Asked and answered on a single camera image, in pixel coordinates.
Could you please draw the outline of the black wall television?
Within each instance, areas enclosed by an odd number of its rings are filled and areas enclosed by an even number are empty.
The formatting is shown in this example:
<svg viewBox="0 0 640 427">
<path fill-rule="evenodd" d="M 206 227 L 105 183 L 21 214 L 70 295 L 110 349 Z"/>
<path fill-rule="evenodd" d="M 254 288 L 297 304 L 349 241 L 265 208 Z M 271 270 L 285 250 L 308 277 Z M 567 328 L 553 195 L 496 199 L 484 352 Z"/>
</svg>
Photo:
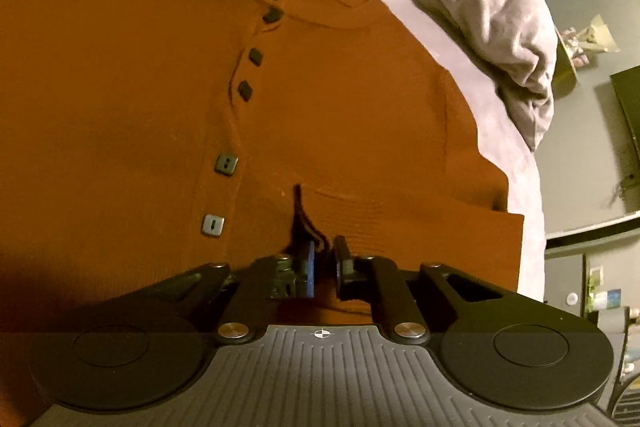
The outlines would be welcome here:
<svg viewBox="0 0 640 427">
<path fill-rule="evenodd" d="M 611 76 L 613 89 L 624 114 L 636 157 L 640 155 L 640 66 L 634 66 Z"/>
</svg>

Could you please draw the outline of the mauve fleece bed sheet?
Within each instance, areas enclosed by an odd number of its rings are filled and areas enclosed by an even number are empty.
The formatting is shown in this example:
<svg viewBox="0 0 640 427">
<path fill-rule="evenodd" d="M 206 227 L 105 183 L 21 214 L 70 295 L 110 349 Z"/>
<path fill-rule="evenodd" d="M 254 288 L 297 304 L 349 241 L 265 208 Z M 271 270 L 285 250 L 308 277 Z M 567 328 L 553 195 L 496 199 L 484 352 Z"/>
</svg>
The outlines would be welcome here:
<svg viewBox="0 0 640 427">
<path fill-rule="evenodd" d="M 383 0 L 413 35 L 457 81 L 474 115 L 480 153 L 509 180 L 509 209 L 524 218 L 518 291 L 544 295 L 544 213 L 540 178 L 534 158 L 511 119 L 502 97 L 500 70 L 479 58 L 465 38 L 439 14 L 425 11 L 416 0 Z"/>
</svg>

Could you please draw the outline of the rust orange button-up shirt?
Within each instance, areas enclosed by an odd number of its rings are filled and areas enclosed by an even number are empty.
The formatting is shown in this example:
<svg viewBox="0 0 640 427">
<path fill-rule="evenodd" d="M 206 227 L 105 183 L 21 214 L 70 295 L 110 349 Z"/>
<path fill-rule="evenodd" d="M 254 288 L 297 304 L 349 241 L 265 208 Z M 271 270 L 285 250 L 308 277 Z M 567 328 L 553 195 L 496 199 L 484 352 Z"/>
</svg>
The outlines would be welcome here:
<svg viewBox="0 0 640 427">
<path fill-rule="evenodd" d="M 1 0 L 1 421 L 32 333 L 208 262 L 328 251 L 515 289 L 523 219 L 381 0 Z"/>
</svg>

